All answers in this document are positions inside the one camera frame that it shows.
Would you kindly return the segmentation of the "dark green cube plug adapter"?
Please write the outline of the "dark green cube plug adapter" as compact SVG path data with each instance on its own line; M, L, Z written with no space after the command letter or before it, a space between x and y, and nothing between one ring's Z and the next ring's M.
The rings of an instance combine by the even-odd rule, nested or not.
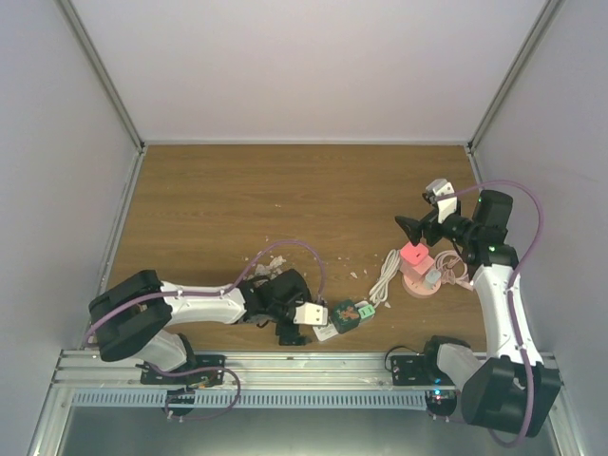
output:
M350 299L347 299L332 309L330 320L337 332L343 334L357 328L360 324L361 316L355 304Z

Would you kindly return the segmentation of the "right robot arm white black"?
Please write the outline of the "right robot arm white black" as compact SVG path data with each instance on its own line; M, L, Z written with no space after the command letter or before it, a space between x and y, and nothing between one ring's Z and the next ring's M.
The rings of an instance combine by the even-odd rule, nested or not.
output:
M446 239L467 267L484 319L486 357L463 340L434 335L420 355L422 376L435 387L460 393L465 423L514 435L539 434L561 389L558 370L544 365L526 322L520 291L523 258L505 241L513 199L480 193L471 217L463 216L452 185L436 180L423 194L430 211L421 219L396 217L412 247Z

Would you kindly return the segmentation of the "light green plug adapter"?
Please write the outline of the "light green plug adapter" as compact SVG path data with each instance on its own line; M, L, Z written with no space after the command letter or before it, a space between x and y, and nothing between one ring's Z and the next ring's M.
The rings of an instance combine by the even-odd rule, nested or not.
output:
M362 322L368 321L375 316L375 308L370 303L359 303L356 305L356 309Z

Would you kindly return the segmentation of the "white power strip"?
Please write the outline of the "white power strip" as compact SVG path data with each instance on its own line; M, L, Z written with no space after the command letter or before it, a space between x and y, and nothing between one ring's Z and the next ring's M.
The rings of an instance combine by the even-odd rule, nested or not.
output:
M313 327L313 332L319 342L328 341L339 335L339 332L332 324L327 326L315 326Z

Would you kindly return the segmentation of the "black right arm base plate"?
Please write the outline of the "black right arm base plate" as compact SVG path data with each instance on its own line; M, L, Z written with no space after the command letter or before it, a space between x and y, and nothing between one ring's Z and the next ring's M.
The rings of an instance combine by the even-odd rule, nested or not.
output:
M442 380L428 369L426 357L409 348L398 345L390 348L384 355L385 369L397 387L438 386Z

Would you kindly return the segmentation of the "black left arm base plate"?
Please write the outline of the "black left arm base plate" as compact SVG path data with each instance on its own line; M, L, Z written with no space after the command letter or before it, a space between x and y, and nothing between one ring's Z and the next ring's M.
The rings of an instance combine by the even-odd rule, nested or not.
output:
M222 354L196 354L194 361L173 370L179 376L161 374L143 362L136 367L141 369L140 381L143 385L178 385L193 388L221 385L223 383L223 368L226 356Z

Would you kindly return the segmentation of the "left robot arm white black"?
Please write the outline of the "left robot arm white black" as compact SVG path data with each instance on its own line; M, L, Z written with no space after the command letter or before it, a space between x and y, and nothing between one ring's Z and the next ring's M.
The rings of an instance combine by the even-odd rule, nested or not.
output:
M326 308L314 301L304 277L290 269L219 287L182 286L143 270L89 303L93 339L105 362L142 360L176 384L188 382L202 362L191 343L170 327L196 322L223 325L272 322L282 346L303 346L302 326L321 326Z

